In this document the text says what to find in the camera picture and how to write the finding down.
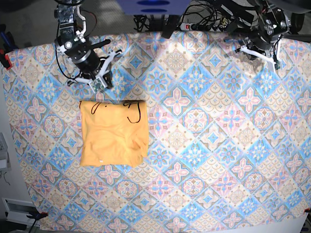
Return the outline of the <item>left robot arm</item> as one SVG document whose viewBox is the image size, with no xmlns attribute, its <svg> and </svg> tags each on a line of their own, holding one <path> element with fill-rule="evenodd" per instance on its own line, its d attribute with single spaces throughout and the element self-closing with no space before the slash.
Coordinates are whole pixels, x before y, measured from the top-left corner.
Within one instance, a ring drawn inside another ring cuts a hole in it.
<svg viewBox="0 0 311 233">
<path fill-rule="evenodd" d="M 251 27 L 246 47 L 267 57 L 275 57 L 277 44 L 290 28 L 284 11 L 266 0 L 249 0 L 256 7 L 257 24 Z"/>
</svg>

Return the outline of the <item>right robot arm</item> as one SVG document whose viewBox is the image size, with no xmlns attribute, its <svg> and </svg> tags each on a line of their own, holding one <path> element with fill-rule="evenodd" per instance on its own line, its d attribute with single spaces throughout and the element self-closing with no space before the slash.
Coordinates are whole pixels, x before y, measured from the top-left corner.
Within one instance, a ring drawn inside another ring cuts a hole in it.
<svg viewBox="0 0 311 233">
<path fill-rule="evenodd" d="M 58 21 L 55 56 L 66 55 L 79 69 L 78 75 L 64 76 L 69 80 L 68 86 L 83 83 L 91 87 L 93 92 L 113 87 L 111 78 L 111 62 L 118 51 L 109 51 L 107 57 L 99 57 L 95 49 L 111 43 L 106 39 L 92 44 L 86 33 L 86 17 L 81 14 L 81 0 L 58 0 L 54 17 Z"/>
</svg>

